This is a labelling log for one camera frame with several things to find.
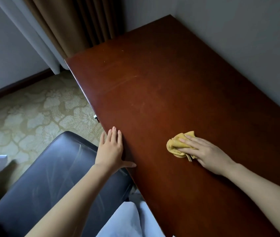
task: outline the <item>patterned carpet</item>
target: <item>patterned carpet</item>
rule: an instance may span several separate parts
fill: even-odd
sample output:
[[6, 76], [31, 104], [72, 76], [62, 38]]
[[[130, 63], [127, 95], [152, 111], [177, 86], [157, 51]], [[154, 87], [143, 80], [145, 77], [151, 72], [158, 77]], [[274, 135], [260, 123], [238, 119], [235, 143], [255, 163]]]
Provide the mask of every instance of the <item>patterned carpet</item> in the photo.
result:
[[98, 145], [102, 126], [68, 71], [0, 99], [0, 154], [16, 160], [14, 183], [47, 145], [72, 131]]

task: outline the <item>yellow cleaning cloth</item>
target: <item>yellow cleaning cloth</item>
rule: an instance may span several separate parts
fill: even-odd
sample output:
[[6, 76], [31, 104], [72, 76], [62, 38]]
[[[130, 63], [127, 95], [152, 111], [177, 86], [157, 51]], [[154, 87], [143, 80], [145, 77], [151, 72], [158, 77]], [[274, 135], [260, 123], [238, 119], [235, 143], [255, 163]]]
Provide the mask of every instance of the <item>yellow cleaning cloth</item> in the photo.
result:
[[189, 145], [186, 145], [185, 143], [183, 143], [179, 140], [180, 138], [188, 140], [185, 135], [195, 137], [195, 134], [194, 134], [193, 131], [189, 131], [185, 134], [180, 133], [180, 134], [174, 136], [172, 139], [168, 140], [168, 142], [166, 143], [166, 148], [169, 152], [171, 152], [173, 155], [175, 155], [178, 158], [185, 158], [185, 156], [187, 156], [188, 160], [191, 162], [192, 159], [196, 159], [196, 156], [185, 154], [184, 152], [181, 152], [181, 151], [177, 150], [177, 148], [192, 148], [192, 149], [195, 149], [195, 148], [193, 148]]

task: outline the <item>desk surface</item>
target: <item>desk surface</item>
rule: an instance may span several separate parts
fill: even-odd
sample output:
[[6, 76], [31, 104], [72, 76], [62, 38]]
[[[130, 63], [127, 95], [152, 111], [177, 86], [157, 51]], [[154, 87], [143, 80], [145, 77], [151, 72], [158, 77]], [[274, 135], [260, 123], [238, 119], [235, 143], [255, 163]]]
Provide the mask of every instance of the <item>desk surface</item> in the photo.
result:
[[280, 185], [280, 107], [171, 16], [67, 59], [166, 236], [280, 236], [256, 205], [197, 161], [170, 154], [180, 132], [219, 146]]

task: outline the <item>wooden baseboard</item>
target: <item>wooden baseboard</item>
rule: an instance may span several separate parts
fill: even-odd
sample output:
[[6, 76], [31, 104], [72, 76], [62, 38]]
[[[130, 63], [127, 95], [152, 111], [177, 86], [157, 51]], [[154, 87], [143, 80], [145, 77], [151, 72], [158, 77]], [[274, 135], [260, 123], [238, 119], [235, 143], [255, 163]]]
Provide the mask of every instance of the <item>wooden baseboard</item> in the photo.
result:
[[54, 75], [54, 73], [51, 71], [51, 69], [46, 69], [44, 71], [41, 71], [35, 75], [31, 75], [29, 77], [26, 77], [22, 80], [19, 80], [15, 83], [12, 83], [8, 86], [5, 86], [0, 89], [0, 98], [3, 96], [13, 93], [19, 89], [25, 88], [27, 86], [32, 85], [33, 83], [36, 83], [37, 81], [43, 80], [45, 78], [48, 78], [50, 76]]

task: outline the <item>brown curtain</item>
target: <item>brown curtain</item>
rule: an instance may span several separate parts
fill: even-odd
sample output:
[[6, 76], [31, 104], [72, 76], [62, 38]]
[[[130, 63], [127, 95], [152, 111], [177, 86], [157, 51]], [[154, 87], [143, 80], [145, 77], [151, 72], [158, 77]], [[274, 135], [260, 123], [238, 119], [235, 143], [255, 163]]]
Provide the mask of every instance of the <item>brown curtain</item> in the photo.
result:
[[121, 33], [119, 0], [24, 0], [63, 58]]

